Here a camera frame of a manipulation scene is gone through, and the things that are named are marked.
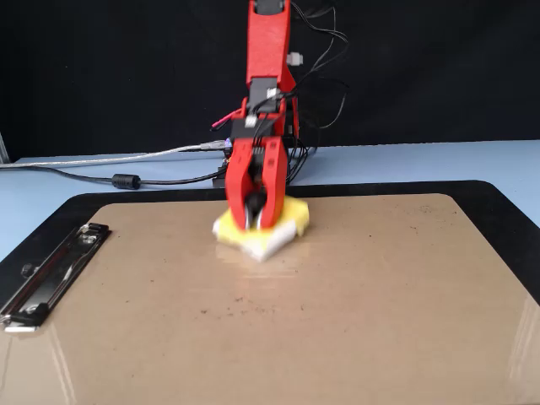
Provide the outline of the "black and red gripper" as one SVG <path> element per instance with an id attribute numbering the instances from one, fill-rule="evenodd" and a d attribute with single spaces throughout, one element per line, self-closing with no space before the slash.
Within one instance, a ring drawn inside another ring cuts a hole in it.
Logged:
<path id="1" fill-rule="evenodd" d="M 233 220 L 240 229 L 250 225 L 251 215 L 246 211 L 245 199 L 254 185 L 263 186 L 266 192 L 257 228 L 272 228 L 281 215 L 288 172 L 282 136 L 283 126 L 278 118 L 233 120 L 232 155 L 225 175 L 225 193 Z"/>

